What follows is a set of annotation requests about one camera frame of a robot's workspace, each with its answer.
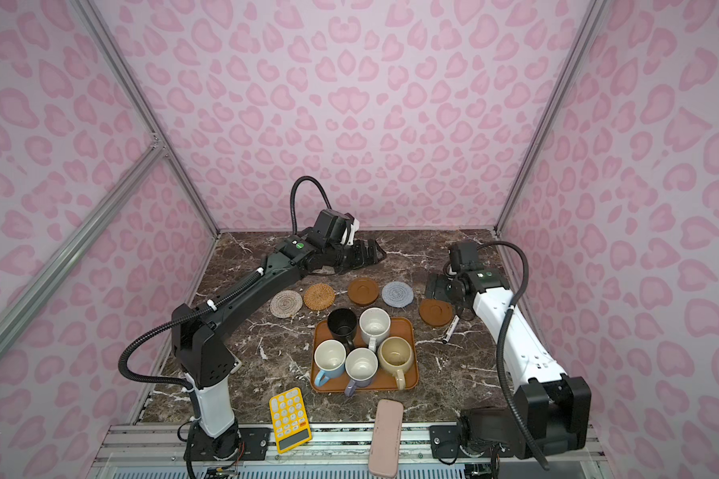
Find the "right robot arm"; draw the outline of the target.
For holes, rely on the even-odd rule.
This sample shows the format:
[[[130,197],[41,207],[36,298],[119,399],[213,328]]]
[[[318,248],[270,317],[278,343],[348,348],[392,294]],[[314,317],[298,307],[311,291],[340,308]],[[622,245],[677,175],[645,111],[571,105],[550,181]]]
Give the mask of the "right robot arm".
[[[488,452],[503,446],[518,459],[547,458],[584,447],[589,425],[591,389],[571,376],[546,350],[518,308],[527,289],[515,291],[493,269],[466,273],[432,273],[425,295],[454,307],[469,307],[497,344],[495,366],[506,407],[467,409],[457,421],[457,445],[446,457]]]

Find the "light blue woven coaster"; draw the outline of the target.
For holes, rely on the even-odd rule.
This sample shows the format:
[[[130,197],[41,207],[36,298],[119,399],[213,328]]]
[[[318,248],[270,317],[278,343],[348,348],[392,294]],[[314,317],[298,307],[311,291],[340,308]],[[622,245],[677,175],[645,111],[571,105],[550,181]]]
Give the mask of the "light blue woven coaster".
[[[403,309],[415,299],[413,288],[402,281],[391,281],[381,290],[383,302],[394,309]]]

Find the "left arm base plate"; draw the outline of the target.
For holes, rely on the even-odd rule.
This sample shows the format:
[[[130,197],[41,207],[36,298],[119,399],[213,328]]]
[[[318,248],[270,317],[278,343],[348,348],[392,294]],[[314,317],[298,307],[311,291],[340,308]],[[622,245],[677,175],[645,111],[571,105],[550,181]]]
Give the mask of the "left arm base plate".
[[[271,429],[234,426],[219,437],[209,436],[193,426],[187,437],[186,461],[262,461],[268,451]]]

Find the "tan rattan coaster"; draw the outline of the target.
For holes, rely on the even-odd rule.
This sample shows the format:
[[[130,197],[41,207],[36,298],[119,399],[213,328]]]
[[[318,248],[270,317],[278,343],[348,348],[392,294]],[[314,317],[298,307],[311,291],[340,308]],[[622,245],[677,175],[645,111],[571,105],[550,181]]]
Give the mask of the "tan rattan coaster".
[[[304,305],[311,311],[324,311],[331,307],[336,299],[336,292],[326,283],[316,283],[304,293]]]

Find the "white speckled mug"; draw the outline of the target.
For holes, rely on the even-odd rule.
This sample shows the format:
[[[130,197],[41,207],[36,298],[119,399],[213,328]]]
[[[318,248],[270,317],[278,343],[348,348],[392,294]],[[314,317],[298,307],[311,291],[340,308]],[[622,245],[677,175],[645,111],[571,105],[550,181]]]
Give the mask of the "white speckled mug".
[[[379,307],[371,307],[361,313],[359,317],[359,330],[361,339],[367,348],[373,352],[389,337],[391,331],[391,317]]]

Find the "dark wooden saucer coaster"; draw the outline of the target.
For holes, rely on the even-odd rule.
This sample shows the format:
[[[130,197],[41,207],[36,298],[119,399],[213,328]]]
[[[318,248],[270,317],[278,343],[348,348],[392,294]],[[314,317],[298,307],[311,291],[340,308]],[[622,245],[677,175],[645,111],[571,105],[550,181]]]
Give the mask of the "dark wooden saucer coaster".
[[[348,297],[355,305],[366,307],[377,300],[380,292],[376,281],[368,277],[359,277],[350,283]]]

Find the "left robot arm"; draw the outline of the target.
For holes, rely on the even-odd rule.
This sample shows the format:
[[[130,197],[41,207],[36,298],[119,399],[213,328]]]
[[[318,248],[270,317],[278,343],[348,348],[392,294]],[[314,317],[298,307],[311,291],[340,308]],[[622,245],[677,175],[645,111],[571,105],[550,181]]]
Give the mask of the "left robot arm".
[[[197,317],[174,329],[174,355],[195,393],[193,405],[203,432],[218,438],[236,423],[228,387],[233,357],[226,340],[238,327],[277,293],[317,269],[331,267],[342,275],[376,265],[386,257],[387,253],[374,239],[358,239],[352,245],[343,245],[288,237],[277,244],[255,271],[214,297],[211,305],[196,309]]]

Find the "brown wooden saucer coaster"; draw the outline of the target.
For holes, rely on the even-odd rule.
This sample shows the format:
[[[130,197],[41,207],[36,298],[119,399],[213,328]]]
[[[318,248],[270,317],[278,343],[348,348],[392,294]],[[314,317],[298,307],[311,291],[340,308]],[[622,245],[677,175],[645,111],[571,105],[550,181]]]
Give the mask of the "brown wooden saucer coaster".
[[[438,299],[424,299],[419,305],[421,320],[430,327],[445,327],[453,320],[453,306]]]

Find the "white woven coaster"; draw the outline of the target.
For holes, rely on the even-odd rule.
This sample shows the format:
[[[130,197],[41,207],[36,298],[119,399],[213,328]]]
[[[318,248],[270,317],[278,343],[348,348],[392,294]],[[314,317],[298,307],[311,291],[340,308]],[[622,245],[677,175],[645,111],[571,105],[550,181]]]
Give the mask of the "white woven coaster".
[[[270,311],[277,319],[288,319],[294,317],[303,305],[303,298],[297,291],[281,291],[272,298]]]

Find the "black mug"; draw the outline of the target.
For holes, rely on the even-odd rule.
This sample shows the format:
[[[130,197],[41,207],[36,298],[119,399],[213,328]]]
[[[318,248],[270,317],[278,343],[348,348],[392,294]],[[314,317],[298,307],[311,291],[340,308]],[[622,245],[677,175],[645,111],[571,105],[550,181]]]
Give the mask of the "black mug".
[[[355,348],[358,317],[351,309],[335,309],[328,316],[328,327],[333,339],[347,347]]]

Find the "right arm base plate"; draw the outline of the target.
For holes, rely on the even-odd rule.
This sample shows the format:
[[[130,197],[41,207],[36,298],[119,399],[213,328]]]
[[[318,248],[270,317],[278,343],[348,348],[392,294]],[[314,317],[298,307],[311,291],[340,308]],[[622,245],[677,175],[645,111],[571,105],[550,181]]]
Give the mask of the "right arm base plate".
[[[429,427],[431,454],[435,459],[447,463],[455,461],[455,457],[489,458],[497,453],[500,458],[512,456],[507,444],[492,440],[471,439],[464,426],[457,424],[440,424]]]

